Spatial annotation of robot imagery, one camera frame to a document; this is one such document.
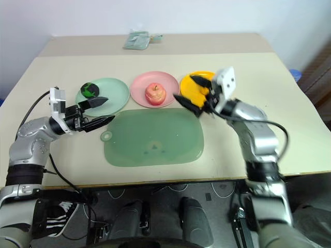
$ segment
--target pink plate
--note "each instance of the pink plate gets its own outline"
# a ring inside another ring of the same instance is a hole
[[[145,89],[151,83],[161,84],[167,92],[163,104],[151,105],[145,98]],[[130,86],[130,93],[134,101],[144,107],[164,107],[175,100],[173,94],[179,94],[178,81],[168,73],[162,71],[150,71],[137,76]]]

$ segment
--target black cable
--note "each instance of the black cable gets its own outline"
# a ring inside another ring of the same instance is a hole
[[[67,184],[69,184],[75,191],[77,191],[78,193],[80,193],[82,195],[82,197],[86,200],[86,205],[88,207],[88,222],[87,222],[87,236],[89,237],[90,234],[90,229],[91,229],[91,222],[92,222],[92,217],[91,217],[91,211],[93,211],[94,217],[95,219],[97,219],[97,215],[95,213],[95,211],[93,210],[93,208],[90,206],[90,204],[88,203],[88,199],[86,197],[86,195],[83,192],[79,191],[79,188],[77,186],[75,186],[73,183],[71,183],[68,179],[66,179],[61,172],[57,169],[55,162],[53,160],[53,157],[51,154],[49,154],[51,163],[53,165],[54,170],[56,171],[57,175],[64,180]]]
[[[232,116],[228,116],[228,115],[223,115],[223,114],[220,114],[218,113],[214,108],[213,108],[213,104],[212,104],[212,101],[209,100],[208,101],[209,103],[209,107],[210,109],[212,110],[212,112],[217,115],[218,117],[221,117],[225,120],[230,120],[230,121],[241,121],[241,122],[259,122],[259,123],[265,123],[265,124],[270,124],[270,125],[273,125],[273,126],[276,126],[277,128],[279,128],[280,130],[282,130],[285,134],[285,144],[284,144],[284,147],[281,151],[281,153],[279,154],[278,156],[278,161],[282,159],[282,157],[284,156],[288,146],[289,146],[289,134],[286,130],[285,127],[283,127],[281,124],[278,124],[274,121],[269,121],[269,120],[246,120],[246,119],[242,119],[242,118],[237,118],[237,117],[232,117]]]
[[[42,98],[44,98],[45,96],[47,96],[49,93],[50,93],[50,91],[45,92],[31,105],[30,109],[26,112],[23,120],[21,121],[21,124],[19,125],[19,128],[26,122],[26,119],[31,114],[32,110],[35,108],[35,106],[38,104],[38,102],[40,102],[40,100]]]
[[[66,239],[74,241],[74,240],[80,240],[80,239],[83,239],[83,238],[87,237],[87,234],[85,234],[83,237],[80,237],[80,238],[69,238],[69,237],[65,236],[64,234],[62,234],[62,236]]]
[[[242,200],[242,194],[239,192],[238,193],[238,200],[239,200],[239,205],[245,209],[245,204],[243,203],[243,200]]]

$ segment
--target plate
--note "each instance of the plate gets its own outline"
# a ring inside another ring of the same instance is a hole
[[[151,83],[159,83],[167,92],[161,105],[151,105],[145,98],[145,89]],[[178,81],[170,74],[162,71],[150,71],[137,76],[130,86],[130,93],[137,104],[144,107],[164,107],[172,103],[175,98],[173,94],[179,94]]]
[[[190,99],[194,105],[202,107],[206,100],[205,95],[209,92],[209,90],[196,84],[190,77],[191,75],[198,75],[208,80],[212,80],[215,73],[211,71],[195,71],[187,74],[180,82],[180,94],[183,97]]]
[[[103,115],[112,115],[124,107],[129,100],[129,88],[123,81],[119,79],[107,77],[93,80],[91,83],[96,84],[99,87],[100,97],[108,97],[109,99],[99,107],[86,110],[85,114],[88,116],[97,117]],[[85,101],[86,99],[87,98],[85,98],[79,90],[76,95],[76,104]]]

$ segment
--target white wall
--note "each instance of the white wall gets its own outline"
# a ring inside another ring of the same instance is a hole
[[[330,0],[1,0],[0,9],[0,97],[51,36],[254,32],[300,70],[331,38]]]

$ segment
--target beige tabletop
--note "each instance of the beige tabletop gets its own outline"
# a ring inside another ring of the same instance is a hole
[[[194,46],[188,48],[192,40]],[[143,72],[164,71],[180,82],[189,72],[217,71],[228,66],[234,67],[236,75],[233,97],[260,107],[270,120],[287,128],[291,142],[279,164],[281,172],[298,175],[331,170],[330,131],[260,36],[169,35],[162,44],[151,44],[145,51],[122,50],[124,41],[124,36],[55,38],[34,59],[0,108],[0,187],[5,184],[8,149],[17,127],[31,104],[50,87],[64,89],[67,106],[70,106],[80,86],[93,79],[115,77],[130,85]],[[180,105],[173,102],[167,107]],[[122,110],[140,108],[143,107],[130,98]],[[36,106],[29,118],[42,116],[50,116],[47,98]],[[211,115],[203,114],[200,122],[204,151],[200,158],[187,164],[113,166],[106,161],[100,140],[106,127],[63,136],[52,143],[51,153],[62,174],[83,186],[244,178],[245,162],[236,133],[224,120]],[[281,146],[283,134],[274,131]],[[53,170],[49,163],[47,168]],[[55,188],[66,185],[58,176],[50,174],[44,175],[43,184]]]

